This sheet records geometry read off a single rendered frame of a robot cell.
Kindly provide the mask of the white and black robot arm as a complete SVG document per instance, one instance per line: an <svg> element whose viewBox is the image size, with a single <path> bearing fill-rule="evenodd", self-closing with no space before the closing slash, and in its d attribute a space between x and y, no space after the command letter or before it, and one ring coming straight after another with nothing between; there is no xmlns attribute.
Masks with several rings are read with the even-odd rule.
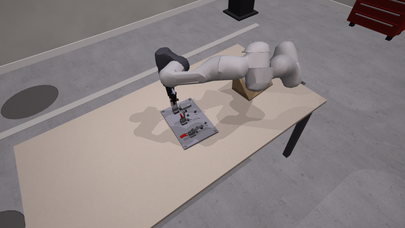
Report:
<svg viewBox="0 0 405 228"><path fill-rule="evenodd" d="M249 44L242 53L246 54L211 57L192 71L188 71L188 60L174 54L168 47L159 48L155 58L160 81L166 87L242 78L248 90L260 92L274 78L280 78L288 88L297 87L302 82L297 50L290 41L277 45L271 59L270 47L262 41Z"/></svg>

